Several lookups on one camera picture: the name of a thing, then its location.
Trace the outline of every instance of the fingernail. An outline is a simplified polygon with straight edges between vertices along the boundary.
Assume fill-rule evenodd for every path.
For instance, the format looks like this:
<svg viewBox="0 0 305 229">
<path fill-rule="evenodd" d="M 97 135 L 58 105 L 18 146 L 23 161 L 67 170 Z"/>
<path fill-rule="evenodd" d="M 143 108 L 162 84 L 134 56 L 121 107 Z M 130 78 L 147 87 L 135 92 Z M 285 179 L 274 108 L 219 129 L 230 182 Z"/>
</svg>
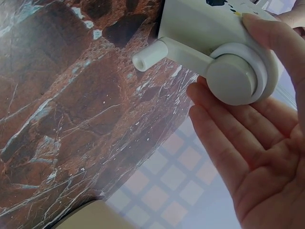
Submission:
<svg viewBox="0 0 305 229">
<path fill-rule="evenodd" d="M 243 23 L 245 26 L 251 25 L 254 21 L 260 20 L 261 18 L 255 14 L 243 13 Z"/>
</svg>

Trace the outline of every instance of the white cylindrical peg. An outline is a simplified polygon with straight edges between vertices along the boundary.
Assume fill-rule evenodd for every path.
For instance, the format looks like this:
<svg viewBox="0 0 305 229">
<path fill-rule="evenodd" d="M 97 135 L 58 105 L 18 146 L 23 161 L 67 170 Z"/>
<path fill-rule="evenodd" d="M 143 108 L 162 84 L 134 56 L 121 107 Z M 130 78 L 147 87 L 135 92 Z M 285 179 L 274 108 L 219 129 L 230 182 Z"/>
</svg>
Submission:
<svg viewBox="0 0 305 229">
<path fill-rule="evenodd" d="M 132 63 L 140 72 L 145 72 L 166 57 L 167 54 L 168 49 L 166 44 L 158 40 L 135 54 L 132 57 Z"/>
</svg>

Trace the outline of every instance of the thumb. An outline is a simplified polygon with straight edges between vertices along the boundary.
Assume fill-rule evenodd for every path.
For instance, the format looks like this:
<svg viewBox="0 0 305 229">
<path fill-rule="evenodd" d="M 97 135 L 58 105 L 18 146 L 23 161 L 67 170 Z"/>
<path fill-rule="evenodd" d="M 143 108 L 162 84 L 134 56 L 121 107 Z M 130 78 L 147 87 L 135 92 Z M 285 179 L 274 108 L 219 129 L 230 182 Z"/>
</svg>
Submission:
<svg viewBox="0 0 305 229">
<path fill-rule="evenodd" d="M 265 21 L 256 15 L 243 14 L 243 23 L 257 42 L 276 53 L 288 71 L 295 87 L 299 118 L 305 134 L 305 41 L 283 22 Z"/>
</svg>

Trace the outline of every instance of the white plastic mount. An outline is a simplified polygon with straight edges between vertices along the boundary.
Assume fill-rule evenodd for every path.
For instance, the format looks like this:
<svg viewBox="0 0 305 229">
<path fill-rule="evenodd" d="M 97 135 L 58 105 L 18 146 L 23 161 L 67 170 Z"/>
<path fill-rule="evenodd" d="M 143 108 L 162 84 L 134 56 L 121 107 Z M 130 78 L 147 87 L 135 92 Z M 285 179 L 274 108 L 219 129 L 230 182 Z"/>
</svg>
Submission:
<svg viewBox="0 0 305 229">
<path fill-rule="evenodd" d="M 267 84 L 263 60 L 251 48 L 227 43 L 207 56 L 168 37 L 162 37 L 132 58 L 136 69 L 145 72 L 161 59 L 168 59 L 206 78 L 211 92 L 230 105 L 250 104 L 260 99 Z"/>
</svg>

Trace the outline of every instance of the black sticker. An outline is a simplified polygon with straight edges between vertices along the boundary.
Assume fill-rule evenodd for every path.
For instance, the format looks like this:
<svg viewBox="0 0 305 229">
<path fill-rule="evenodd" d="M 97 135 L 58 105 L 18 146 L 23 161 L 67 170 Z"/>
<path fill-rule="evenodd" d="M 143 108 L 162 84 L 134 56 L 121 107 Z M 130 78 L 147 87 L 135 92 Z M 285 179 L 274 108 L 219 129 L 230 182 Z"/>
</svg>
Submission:
<svg viewBox="0 0 305 229">
<path fill-rule="evenodd" d="M 210 6 L 223 6 L 227 0 L 206 0 L 206 4 L 209 4 Z"/>
</svg>

